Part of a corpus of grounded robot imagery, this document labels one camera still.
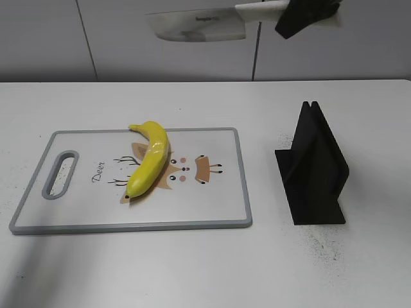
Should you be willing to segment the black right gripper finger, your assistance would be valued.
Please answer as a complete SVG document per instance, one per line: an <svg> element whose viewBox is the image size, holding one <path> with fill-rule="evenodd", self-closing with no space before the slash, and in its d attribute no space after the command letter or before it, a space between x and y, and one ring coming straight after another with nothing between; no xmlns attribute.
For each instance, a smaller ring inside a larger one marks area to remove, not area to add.
<svg viewBox="0 0 411 308"><path fill-rule="evenodd" d="M280 16L275 31L288 39L316 22L329 19L337 13L340 1L294 0L290 1Z"/></svg>

